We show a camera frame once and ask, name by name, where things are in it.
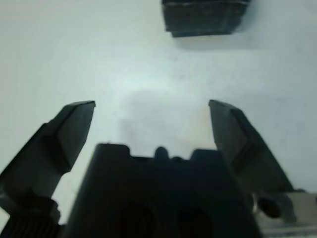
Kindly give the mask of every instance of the white tabletop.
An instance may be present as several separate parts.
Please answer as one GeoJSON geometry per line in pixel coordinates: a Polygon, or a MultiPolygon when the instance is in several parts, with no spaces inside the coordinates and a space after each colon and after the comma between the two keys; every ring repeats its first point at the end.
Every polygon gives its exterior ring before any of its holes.
{"type": "Polygon", "coordinates": [[[253,0],[239,33],[176,40],[159,0],[0,0],[0,168],[64,105],[97,103],[53,196],[62,222],[98,143],[214,149],[209,99],[241,108],[293,185],[317,191],[317,1],[253,0]]]}

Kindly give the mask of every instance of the black block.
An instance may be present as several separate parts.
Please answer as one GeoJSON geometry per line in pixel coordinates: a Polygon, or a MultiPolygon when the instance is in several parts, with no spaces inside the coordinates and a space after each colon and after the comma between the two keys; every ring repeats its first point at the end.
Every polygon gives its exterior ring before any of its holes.
{"type": "Polygon", "coordinates": [[[228,35],[251,0],[162,0],[166,31],[173,37],[228,35]]]}

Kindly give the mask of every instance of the hole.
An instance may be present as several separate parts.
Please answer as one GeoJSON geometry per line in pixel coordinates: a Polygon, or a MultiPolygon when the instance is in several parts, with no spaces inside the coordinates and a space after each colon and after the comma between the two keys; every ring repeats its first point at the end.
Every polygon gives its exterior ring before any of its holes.
{"type": "Polygon", "coordinates": [[[282,215],[278,205],[271,199],[260,198],[258,201],[258,206],[268,217],[280,218],[282,215]]]}
{"type": "Polygon", "coordinates": [[[152,211],[142,205],[131,204],[121,215],[121,238],[150,238],[155,230],[152,211]]]}
{"type": "Polygon", "coordinates": [[[212,233],[208,215],[199,209],[181,211],[179,213],[179,228],[182,238],[210,238],[212,233]]]}

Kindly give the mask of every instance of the black object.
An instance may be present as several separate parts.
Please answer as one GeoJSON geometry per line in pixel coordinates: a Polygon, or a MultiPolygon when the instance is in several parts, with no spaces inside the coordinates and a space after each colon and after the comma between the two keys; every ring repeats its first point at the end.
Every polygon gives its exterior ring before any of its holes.
{"type": "Polygon", "coordinates": [[[173,37],[228,35],[251,0],[162,0],[166,31],[173,37]]]}
{"type": "Polygon", "coordinates": [[[196,150],[186,161],[170,159],[162,147],[154,158],[143,158],[130,156],[124,145],[101,144],[69,223],[61,226],[51,196],[86,141],[94,107],[94,102],[64,107],[0,175],[0,206],[10,215],[1,238],[257,238],[252,198],[245,194],[293,191],[243,113],[211,101],[219,151],[196,150]],[[264,183],[272,179],[276,186],[264,183]]]}
{"type": "Polygon", "coordinates": [[[294,188],[260,134],[243,112],[211,100],[211,120],[217,149],[228,160],[246,192],[292,192],[294,188]]]}

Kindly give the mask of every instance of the white surface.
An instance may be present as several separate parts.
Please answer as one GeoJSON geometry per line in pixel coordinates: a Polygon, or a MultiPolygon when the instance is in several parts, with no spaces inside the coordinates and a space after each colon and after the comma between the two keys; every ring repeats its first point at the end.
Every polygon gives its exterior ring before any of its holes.
{"type": "Polygon", "coordinates": [[[1,169],[64,105],[97,101],[53,196],[62,222],[99,142],[215,148],[209,99],[244,110],[294,186],[317,191],[316,0],[254,0],[242,32],[180,40],[159,0],[0,0],[0,33],[1,169]]]}

